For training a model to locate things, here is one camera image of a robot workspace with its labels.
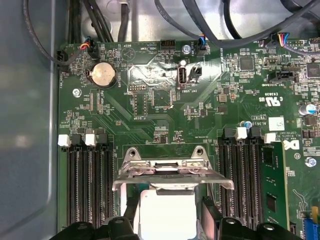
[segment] green circuit board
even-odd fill
[[[291,40],[288,44],[310,51],[319,47],[308,40]],[[99,44],[100,61],[111,63],[116,70],[116,83],[108,89],[98,88],[88,79],[86,72],[96,63],[84,52],[68,72],[59,76],[59,134],[71,138],[107,134],[108,145],[97,156],[106,157],[99,163],[103,169],[99,178],[103,182],[116,178],[130,147],[136,147],[143,158],[173,158],[189,157],[196,145],[202,145],[214,169],[219,171],[222,158],[218,140],[224,129],[232,129],[234,134],[244,122],[251,122],[253,128],[261,130],[262,141],[269,133],[275,133],[278,141],[259,146],[263,156],[267,148],[275,149],[269,157],[273,163],[266,157],[261,163],[263,221],[284,228],[289,228],[291,222],[296,234],[303,237],[303,219],[311,216],[311,207],[318,206],[320,198],[319,166],[306,164],[307,158],[318,160],[320,156],[320,56],[301,56],[254,42],[226,50],[207,43],[204,56],[199,57],[193,41],[175,41],[173,45],[171,49],[162,49],[160,41]],[[182,52],[185,45],[191,47],[189,54]],[[71,55],[78,47],[65,45],[63,50]],[[177,69],[183,60],[187,81],[180,84]],[[271,80],[281,71],[290,74]],[[73,95],[74,89],[80,90],[80,96]],[[299,112],[301,105],[306,104],[316,106],[313,116]],[[78,194],[67,186],[69,158],[77,158],[77,153],[66,149],[59,152],[59,229],[70,221],[69,192],[75,193],[75,199]],[[106,169],[114,176],[108,175]],[[87,177],[87,184],[92,183]],[[108,186],[107,190],[98,185],[97,188],[102,193],[95,198],[111,194]],[[215,189],[219,205],[219,187]],[[119,215],[120,199],[116,192],[102,202],[100,221]],[[102,213],[105,208],[108,216]],[[92,217],[89,214],[84,220],[94,221]]]

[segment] metal socket bracket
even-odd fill
[[[198,184],[220,184],[233,190],[232,180],[213,170],[206,149],[198,145],[190,158],[145,158],[137,148],[126,151],[118,178],[113,182],[116,191],[122,184],[149,184],[157,189],[192,189]]]

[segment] white label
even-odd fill
[[[284,144],[284,150],[289,150],[289,149],[299,150],[300,149],[299,140],[292,140],[292,141],[284,140],[283,144]]]
[[[259,102],[266,102],[268,107],[280,107],[283,100],[282,96],[279,98],[277,96],[259,97]]]
[[[284,131],[285,130],[285,120],[282,116],[269,117],[269,131]]]

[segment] capacitor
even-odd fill
[[[245,127],[246,129],[250,129],[250,128],[252,128],[252,122],[250,122],[250,121],[242,121],[241,123],[240,123],[240,126],[241,127]]]
[[[299,113],[300,113],[302,116],[310,115],[310,114],[315,114],[315,113],[316,113],[316,106],[315,106],[314,104],[305,104],[305,105],[302,105],[302,106],[299,108]]]
[[[116,70],[108,62],[96,64],[92,71],[88,71],[87,77],[101,89],[111,88],[117,82]]]

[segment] chip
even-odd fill
[[[254,68],[254,58],[251,56],[240,57],[240,69],[241,71],[253,71]]]
[[[272,196],[271,194],[266,194],[266,206],[268,209],[270,209],[272,212],[277,212],[277,198],[275,196]]]
[[[308,78],[320,78],[320,65],[318,63],[308,63],[306,65],[306,74]]]
[[[85,129],[79,127],[79,128],[76,129],[76,132],[77,132],[78,134],[84,134],[84,133],[85,133]]]
[[[265,164],[273,165],[274,164],[274,149],[269,147],[263,148],[263,159]]]
[[[305,116],[303,118],[303,121],[306,126],[316,126],[318,124],[318,117],[317,116]]]
[[[218,106],[219,113],[226,113],[228,112],[228,106]]]
[[[219,103],[226,103],[228,102],[228,95],[227,94],[219,94],[218,95]]]

